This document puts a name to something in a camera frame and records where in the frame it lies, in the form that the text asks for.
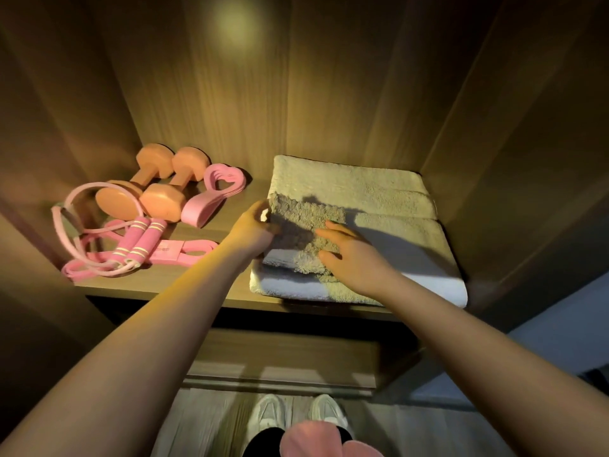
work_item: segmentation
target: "white towel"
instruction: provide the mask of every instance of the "white towel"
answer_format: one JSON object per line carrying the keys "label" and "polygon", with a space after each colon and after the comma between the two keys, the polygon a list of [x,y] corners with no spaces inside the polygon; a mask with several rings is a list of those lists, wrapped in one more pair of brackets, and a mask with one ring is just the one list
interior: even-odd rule
{"label": "white towel", "polygon": [[[272,192],[359,211],[348,226],[366,237],[392,266],[454,305],[467,304],[465,284],[418,174],[278,155]],[[265,260],[293,262],[295,253],[272,250]],[[261,262],[253,267],[250,290],[280,298],[379,304],[339,282],[321,282],[317,275]]]}

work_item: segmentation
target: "orange dumbbell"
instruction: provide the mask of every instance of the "orange dumbbell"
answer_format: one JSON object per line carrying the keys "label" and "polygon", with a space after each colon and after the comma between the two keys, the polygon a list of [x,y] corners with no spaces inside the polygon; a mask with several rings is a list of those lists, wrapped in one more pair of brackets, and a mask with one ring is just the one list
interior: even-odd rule
{"label": "orange dumbbell", "polygon": [[[162,144],[143,146],[135,158],[140,166],[140,171],[130,181],[111,180],[109,183],[122,186],[136,198],[141,197],[143,189],[154,178],[169,178],[174,172],[172,164],[174,153]],[[117,189],[102,188],[96,193],[95,200],[104,212],[114,218],[129,221],[138,216],[133,200]]]}
{"label": "orange dumbbell", "polygon": [[182,147],[172,160],[175,176],[169,184],[153,184],[140,197],[140,202],[153,218],[177,223],[187,202],[184,189],[190,181],[201,181],[209,167],[209,157],[196,147]]}

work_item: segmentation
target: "sneaker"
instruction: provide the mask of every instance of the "sneaker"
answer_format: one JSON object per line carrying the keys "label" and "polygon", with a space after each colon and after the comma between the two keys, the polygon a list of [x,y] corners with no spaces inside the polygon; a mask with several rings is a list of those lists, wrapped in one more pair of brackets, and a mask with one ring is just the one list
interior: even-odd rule
{"label": "sneaker", "polygon": [[309,408],[309,420],[330,422],[346,430],[349,426],[338,403],[327,394],[313,399]]}
{"label": "sneaker", "polygon": [[247,422],[246,443],[262,430],[273,427],[285,430],[285,406],[277,395],[267,394],[256,403]]}

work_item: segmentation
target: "person's left arm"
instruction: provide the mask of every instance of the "person's left arm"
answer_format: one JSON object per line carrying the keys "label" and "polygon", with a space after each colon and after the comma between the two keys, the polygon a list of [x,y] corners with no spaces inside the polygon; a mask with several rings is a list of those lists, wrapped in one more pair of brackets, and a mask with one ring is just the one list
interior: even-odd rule
{"label": "person's left arm", "polygon": [[87,354],[0,446],[8,456],[134,456],[156,432],[235,278],[271,243],[255,203],[220,245]]}

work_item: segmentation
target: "hand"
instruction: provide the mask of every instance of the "hand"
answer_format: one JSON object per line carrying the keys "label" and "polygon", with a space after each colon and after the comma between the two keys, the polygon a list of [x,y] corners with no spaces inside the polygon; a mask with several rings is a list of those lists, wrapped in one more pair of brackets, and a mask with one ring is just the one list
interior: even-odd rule
{"label": "hand", "polygon": [[259,200],[249,207],[222,241],[225,246],[243,250],[248,263],[269,248],[273,236],[279,233],[278,225],[260,221],[260,215],[268,207],[268,200]]}
{"label": "hand", "polygon": [[366,239],[342,224],[326,221],[316,234],[338,245],[340,256],[326,250],[318,254],[324,266],[355,293],[378,299],[388,277],[397,273]]}

